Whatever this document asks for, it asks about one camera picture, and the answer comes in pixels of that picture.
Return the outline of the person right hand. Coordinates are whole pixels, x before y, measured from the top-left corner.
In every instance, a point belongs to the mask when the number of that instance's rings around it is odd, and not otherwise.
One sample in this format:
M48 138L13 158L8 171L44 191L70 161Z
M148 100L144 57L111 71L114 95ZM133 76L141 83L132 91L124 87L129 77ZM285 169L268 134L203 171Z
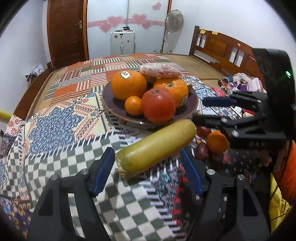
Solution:
M273 159L272 157L269 155L269 152L268 151L260 151L259 152L259 157L261 159L261 163L262 165L268 167L269 164L272 163Z

